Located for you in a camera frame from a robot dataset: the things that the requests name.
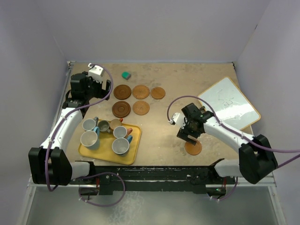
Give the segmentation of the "woven light brown coaster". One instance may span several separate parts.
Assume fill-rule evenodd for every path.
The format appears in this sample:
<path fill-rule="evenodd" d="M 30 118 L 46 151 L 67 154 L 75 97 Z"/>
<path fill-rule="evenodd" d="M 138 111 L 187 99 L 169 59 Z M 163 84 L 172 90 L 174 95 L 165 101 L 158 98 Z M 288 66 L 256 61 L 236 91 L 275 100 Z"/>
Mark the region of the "woven light brown coaster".
<path fill-rule="evenodd" d="M 150 110 L 150 105 L 142 100 L 136 101 L 133 104 L 133 111 L 137 115 L 146 115 Z"/>
<path fill-rule="evenodd" d="M 132 89 L 132 95 L 136 99 L 145 99 L 150 94 L 150 90 L 145 85 L 137 85 Z"/>

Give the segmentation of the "orange wooden coaster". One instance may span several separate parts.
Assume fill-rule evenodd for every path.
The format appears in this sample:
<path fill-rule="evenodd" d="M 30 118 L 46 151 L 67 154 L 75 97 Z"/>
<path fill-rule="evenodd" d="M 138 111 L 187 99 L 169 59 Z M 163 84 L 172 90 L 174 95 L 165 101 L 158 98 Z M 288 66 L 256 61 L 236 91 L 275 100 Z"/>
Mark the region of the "orange wooden coaster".
<path fill-rule="evenodd" d="M 186 142 L 184 145 L 184 148 L 185 148 L 185 151 L 192 156 L 196 156 L 202 151 L 202 145 L 199 141 L 196 141 L 195 145 L 193 145 L 189 142 Z"/>
<path fill-rule="evenodd" d="M 165 96 L 165 90 L 161 87 L 155 87 L 150 94 L 154 99 L 162 99 Z"/>

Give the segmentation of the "blue floral mug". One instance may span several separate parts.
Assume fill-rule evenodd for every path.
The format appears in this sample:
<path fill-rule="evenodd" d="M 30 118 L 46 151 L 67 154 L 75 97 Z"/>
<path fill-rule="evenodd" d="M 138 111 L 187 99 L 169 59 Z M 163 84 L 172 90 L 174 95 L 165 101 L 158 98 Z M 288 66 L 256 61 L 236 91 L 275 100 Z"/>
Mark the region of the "blue floral mug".
<path fill-rule="evenodd" d="M 119 156 L 125 156 L 129 152 L 132 139 L 132 135 L 129 135 L 127 138 L 115 139 L 112 143 L 113 152 Z"/>

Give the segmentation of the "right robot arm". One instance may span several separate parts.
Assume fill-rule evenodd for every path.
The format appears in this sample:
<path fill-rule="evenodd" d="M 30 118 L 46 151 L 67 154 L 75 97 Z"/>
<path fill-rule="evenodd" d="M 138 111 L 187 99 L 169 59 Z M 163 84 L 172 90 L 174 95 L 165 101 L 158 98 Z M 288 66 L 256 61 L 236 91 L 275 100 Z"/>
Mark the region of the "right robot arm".
<path fill-rule="evenodd" d="M 278 168 L 268 139 L 241 132 L 221 122 L 213 112 L 191 103 L 172 116 L 171 124 L 180 127 L 177 137 L 196 145 L 201 134 L 211 135 L 238 153 L 238 159 L 221 159 L 209 171 L 209 180 L 220 183 L 225 177 L 243 177 L 256 184 Z"/>

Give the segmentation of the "pink cup orange handle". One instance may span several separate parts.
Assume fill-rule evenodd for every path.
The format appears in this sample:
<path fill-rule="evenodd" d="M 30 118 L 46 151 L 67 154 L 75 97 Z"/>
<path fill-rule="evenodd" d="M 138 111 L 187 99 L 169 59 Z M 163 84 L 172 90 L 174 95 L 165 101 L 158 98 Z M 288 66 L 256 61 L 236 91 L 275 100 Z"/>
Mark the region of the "pink cup orange handle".
<path fill-rule="evenodd" d="M 127 138 L 132 133 L 132 131 L 132 128 L 118 126 L 113 130 L 113 135 L 115 138 Z"/>

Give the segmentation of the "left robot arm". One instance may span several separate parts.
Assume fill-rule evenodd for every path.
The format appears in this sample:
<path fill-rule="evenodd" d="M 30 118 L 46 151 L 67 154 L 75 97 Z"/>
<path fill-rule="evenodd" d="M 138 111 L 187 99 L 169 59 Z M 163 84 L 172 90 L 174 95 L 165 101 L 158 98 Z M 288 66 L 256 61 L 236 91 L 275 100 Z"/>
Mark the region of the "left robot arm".
<path fill-rule="evenodd" d="M 99 102 L 108 100 L 112 92 L 112 78 L 106 81 L 103 89 L 103 75 L 106 69 L 94 65 L 89 71 L 71 76 L 70 90 L 65 95 L 62 110 L 57 123 L 47 139 L 39 147 L 33 147 L 28 153 L 32 181 L 47 185 L 50 191 L 57 186 L 66 186 L 71 180 L 80 178 L 86 184 L 96 180 L 97 173 L 91 162 L 69 162 L 65 149 L 70 139 L 92 106 L 90 100 Z"/>

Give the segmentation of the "dark brown wooden coaster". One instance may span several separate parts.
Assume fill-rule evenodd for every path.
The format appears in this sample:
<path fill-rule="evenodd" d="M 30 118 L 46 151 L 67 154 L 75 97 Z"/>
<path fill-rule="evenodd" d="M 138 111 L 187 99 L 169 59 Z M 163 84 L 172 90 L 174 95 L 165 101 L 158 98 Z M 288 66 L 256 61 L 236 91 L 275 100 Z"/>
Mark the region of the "dark brown wooden coaster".
<path fill-rule="evenodd" d="M 114 91 L 114 96 L 119 100 L 125 100 L 131 96 L 131 88 L 127 85 L 118 85 Z"/>
<path fill-rule="evenodd" d="M 112 106 L 112 113 L 118 118 L 124 118 L 131 112 L 131 107 L 126 101 L 118 101 Z"/>

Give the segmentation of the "large light blue mug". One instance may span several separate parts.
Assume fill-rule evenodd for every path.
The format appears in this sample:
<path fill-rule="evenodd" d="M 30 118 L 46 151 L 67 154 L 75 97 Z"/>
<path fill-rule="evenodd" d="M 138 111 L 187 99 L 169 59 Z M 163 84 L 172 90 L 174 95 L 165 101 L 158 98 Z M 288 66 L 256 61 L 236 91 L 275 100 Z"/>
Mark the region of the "large light blue mug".
<path fill-rule="evenodd" d="M 81 144 L 89 150 L 97 150 L 100 146 L 99 127 L 85 131 L 80 138 Z"/>

